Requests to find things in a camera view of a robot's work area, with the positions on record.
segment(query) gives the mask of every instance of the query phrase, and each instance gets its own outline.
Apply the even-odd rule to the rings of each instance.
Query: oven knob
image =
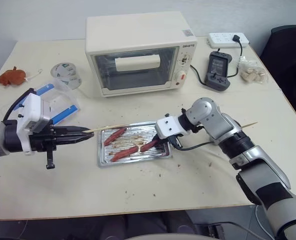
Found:
[[[175,77],[175,80],[177,82],[185,80],[186,72],[185,71],[179,71],[179,72],[176,73],[176,75],[174,77]]]

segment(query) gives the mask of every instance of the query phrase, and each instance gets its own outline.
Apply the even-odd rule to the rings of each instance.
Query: white wall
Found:
[[[270,29],[296,24],[296,0],[0,0],[0,68],[16,41],[83,39],[87,16],[162,11],[181,11],[197,36],[244,32],[259,55]]]

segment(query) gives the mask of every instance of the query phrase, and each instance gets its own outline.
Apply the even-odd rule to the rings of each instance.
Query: plastic bag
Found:
[[[247,59],[245,56],[241,56],[238,68],[241,78],[247,83],[265,84],[268,82],[266,70],[259,67],[255,59]]]

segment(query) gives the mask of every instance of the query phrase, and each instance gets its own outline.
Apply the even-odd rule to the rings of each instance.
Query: oven handle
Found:
[[[119,57],[114,59],[118,72],[155,69],[160,67],[159,54]]]

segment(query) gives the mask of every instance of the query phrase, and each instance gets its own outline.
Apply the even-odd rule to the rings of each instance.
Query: white table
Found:
[[[204,76],[212,49],[204,37],[198,40],[193,64]],[[155,121],[165,113],[179,115],[182,107],[189,108],[197,98],[210,97],[240,124],[259,122],[245,128],[245,133],[287,174],[296,194],[296,114],[272,78],[260,85],[244,84],[234,77],[228,90],[219,93],[200,86],[190,72],[179,90],[101,98],[91,88],[94,83],[83,42],[17,43],[1,71],[16,65],[32,74],[40,68],[44,72],[20,87],[0,86],[0,120],[19,94],[50,78],[48,71],[53,65],[72,62],[83,79],[80,91],[75,91],[81,110],[61,125],[96,128]],[[224,52],[239,55],[237,48]],[[256,58],[251,48],[244,52]],[[187,147],[206,141],[205,132],[182,138]],[[250,203],[236,182],[237,172],[214,145],[188,152],[174,150],[169,159],[99,168],[97,137],[93,137],[58,146],[54,163],[55,169],[46,170],[46,153],[29,157],[19,152],[0,157],[0,219],[66,218]]]

